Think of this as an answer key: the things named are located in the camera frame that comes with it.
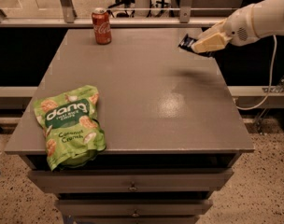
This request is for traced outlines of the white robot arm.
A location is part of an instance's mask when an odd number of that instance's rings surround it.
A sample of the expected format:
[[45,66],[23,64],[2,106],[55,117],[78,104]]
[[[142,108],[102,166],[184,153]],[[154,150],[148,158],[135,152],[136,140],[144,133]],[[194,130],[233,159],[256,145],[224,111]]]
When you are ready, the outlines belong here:
[[284,0],[263,0],[239,8],[228,18],[197,36],[196,53],[245,46],[271,35],[284,35]]

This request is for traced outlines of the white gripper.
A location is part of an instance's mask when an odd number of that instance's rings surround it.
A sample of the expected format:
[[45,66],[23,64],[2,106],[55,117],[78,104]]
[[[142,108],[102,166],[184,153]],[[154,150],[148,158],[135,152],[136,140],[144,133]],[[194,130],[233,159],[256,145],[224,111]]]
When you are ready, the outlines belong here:
[[197,36],[192,50],[204,53],[224,49],[229,42],[238,47],[257,42],[260,38],[254,26],[255,8],[255,4],[239,8],[227,20],[214,24]]

